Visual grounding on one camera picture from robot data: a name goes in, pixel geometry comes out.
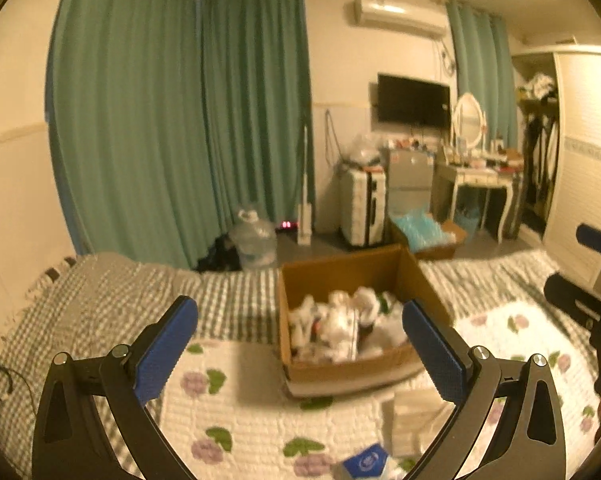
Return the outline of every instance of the vanity table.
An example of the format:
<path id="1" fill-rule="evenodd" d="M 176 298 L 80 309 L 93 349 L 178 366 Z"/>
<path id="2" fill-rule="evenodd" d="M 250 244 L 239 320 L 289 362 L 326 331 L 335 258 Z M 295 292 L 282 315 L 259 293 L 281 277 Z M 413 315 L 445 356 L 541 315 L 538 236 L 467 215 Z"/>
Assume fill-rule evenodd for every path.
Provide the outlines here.
<path id="1" fill-rule="evenodd" d="M 474 170 L 472 168 L 461 168 L 450 164 L 438 164 L 436 167 L 436 177 L 442 178 L 443 180 L 452 183 L 454 186 L 451 196 L 451 209 L 449 212 L 449 219 L 452 221 L 456 214 L 458 189 L 461 186 L 487 189 L 487 199 L 485 200 L 483 217 L 480 222 L 481 228 L 485 227 L 490 191 L 495 188 L 504 188 L 507 192 L 507 198 L 504 203 L 500 224 L 498 224 L 498 243 L 503 243 L 503 229 L 506 219 L 509 216 L 511 204 L 513 203 L 513 177 L 511 176 L 511 173 L 501 173 L 487 168 L 484 170 Z"/>

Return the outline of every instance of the hanging clothes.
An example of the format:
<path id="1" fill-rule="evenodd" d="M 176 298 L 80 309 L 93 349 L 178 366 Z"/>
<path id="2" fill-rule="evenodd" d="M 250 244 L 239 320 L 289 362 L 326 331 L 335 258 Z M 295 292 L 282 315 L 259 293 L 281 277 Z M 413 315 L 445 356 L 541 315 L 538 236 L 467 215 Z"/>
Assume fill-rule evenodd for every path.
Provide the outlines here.
<path id="1" fill-rule="evenodd" d="M 527 177 L 527 203 L 534 205 L 538 196 L 538 166 L 540 159 L 539 142 L 543 131 L 543 122 L 541 116 L 533 116 L 527 124 L 525 131 L 526 153 L 525 153 L 525 176 Z"/>
<path id="2" fill-rule="evenodd" d="M 539 216 L 546 217 L 551 205 L 550 192 L 555 183 L 557 167 L 558 121 L 552 116 L 533 116 L 525 135 L 525 173 L 529 179 L 527 203 Z"/>
<path id="3" fill-rule="evenodd" d="M 539 101 L 545 101 L 549 97 L 555 97 L 556 93 L 555 79 L 542 72 L 536 73 L 523 88 L 530 97 L 538 99 Z"/>

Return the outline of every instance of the wall-mounted tv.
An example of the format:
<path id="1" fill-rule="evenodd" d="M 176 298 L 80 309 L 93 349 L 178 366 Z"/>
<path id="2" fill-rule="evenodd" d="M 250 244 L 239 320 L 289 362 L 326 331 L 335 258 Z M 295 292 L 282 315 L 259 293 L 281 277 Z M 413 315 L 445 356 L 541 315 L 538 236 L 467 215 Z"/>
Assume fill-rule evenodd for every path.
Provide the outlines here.
<path id="1" fill-rule="evenodd" d="M 378 121 L 449 128 L 449 86 L 378 74 Z"/>

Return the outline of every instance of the wardrobe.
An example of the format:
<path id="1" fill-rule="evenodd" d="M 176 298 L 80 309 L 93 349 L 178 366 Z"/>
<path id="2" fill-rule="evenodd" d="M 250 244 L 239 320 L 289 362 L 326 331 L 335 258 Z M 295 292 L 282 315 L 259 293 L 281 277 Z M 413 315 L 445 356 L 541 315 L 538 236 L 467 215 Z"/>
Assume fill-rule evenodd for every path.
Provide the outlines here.
<path id="1" fill-rule="evenodd" d="M 519 100 L 527 123 L 522 143 L 527 152 L 525 165 L 543 161 L 540 170 L 534 167 L 536 173 L 528 173 L 527 186 L 536 189 L 523 197 L 531 214 L 523 216 L 520 238 L 544 247 L 572 279 L 593 286 L 600 274 L 601 255 L 581 246 L 575 232 L 581 223 L 601 229 L 601 46 L 536 47 L 512 58 L 514 69 L 525 81 L 542 73 L 557 85 L 551 99 Z M 537 121 L 529 128 L 534 118 L 541 118 L 540 124 Z M 550 138 L 554 145 L 549 152 L 554 158 L 548 160 Z M 534 215 L 540 222 L 535 223 Z"/>

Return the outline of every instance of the white quilt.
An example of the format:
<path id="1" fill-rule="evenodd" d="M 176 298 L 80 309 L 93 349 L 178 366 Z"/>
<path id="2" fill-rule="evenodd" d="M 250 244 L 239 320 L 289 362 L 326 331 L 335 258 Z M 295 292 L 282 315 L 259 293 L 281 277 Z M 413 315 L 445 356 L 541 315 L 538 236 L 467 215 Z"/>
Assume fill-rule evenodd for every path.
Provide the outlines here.
<path id="1" fill-rule="evenodd" d="M 597 396 L 585 359 L 538 306 L 510 303 L 459 321 L 469 346 L 501 358 L 544 354 L 563 402 L 567 473 L 593 447 Z M 161 430 L 200 480 L 331 478 L 330 464 L 380 442 L 391 449 L 393 392 L 431 386 L 427 374 L 358 396 L 300 401 L 284 390 L 273 346 L 201 340 L 165 387 Z M 495 402 L 460 475 L 477 467 L 502 410 Z"/>

